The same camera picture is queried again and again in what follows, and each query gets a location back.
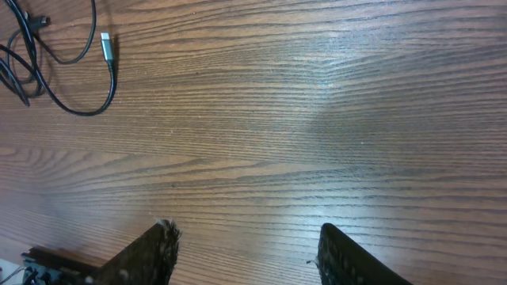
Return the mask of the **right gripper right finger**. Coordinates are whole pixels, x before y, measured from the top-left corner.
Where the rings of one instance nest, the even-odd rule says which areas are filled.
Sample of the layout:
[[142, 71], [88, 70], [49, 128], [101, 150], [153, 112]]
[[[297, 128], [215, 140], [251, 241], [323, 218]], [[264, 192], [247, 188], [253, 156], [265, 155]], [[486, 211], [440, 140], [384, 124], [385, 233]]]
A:
[[331, 223], [321, 227], [315, 263], [323, 285], [412, 285]]

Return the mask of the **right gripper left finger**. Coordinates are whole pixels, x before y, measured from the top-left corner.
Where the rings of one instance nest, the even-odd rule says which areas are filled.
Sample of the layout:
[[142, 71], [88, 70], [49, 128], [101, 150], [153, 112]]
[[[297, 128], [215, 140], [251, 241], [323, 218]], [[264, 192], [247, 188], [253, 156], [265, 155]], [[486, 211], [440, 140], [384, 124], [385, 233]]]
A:
[[177, 263], [181, 231], [167, 219], [149, 230], [86, 277], [93, 285], [168, 285]]

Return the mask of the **black USB cable thick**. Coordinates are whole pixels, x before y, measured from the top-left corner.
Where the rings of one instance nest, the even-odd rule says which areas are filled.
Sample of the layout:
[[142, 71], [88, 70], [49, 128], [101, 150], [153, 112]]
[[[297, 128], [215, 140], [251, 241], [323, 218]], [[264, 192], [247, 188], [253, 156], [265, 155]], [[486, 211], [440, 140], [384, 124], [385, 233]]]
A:
[[[42, 28], [45, 28], [49, 26], [50, 24], [50, 18], [46, 16], [37, 16], [34, 18], [31, 18], [29, 14], [24, 11], [23, 12], [23, 18], [28, 21], [28, 27], [31, 32], [34, 33], [34, 38], [39, 42], [40, 46], [58, 63], [62, 65], [71, 65], [79, 62], [88, 52], [88, 50], [91, 47], [91, 44], [93, 42], [94, 33], [96, 30], [96, 23], [97, 23], [97, 10], [96, 10], [96, 2], [94, 0], [90, 1], [91, 4], [91, 15], [92, 15], [92, 22], [90, 27], [90, 34], [88, 36], [88, 39], [86, 41], [86, 45], [82, 49], [81, 53], [74, 59], [70, 60], [61, 60], [57, 57], [57, 55], [50, 49], [48, 45], [46, 45], [45, 42], [42, 41], [41, 38], [39, 38], [39, 30]], [[18, 77], [14, 74], [14, 71], [11, 69], [10, 60], [12, 59], [12, 56], [7, 52], [6, 56], [4, 58], [1, 58], [1, 82], [2, 84], [9, 89], [12, 93], [17, 95], [21, 102], [29, 106], [29, 98], [30, 97], [38, 97], [42, 94], [42, 90], [36, 91], [33, 95], [28, 95], [22, 88], [23, 85], [27, 85], [32, 82], [36, 82], [36, 76], [29, 73], [29, 76], [26, 79], [19, 80]]]

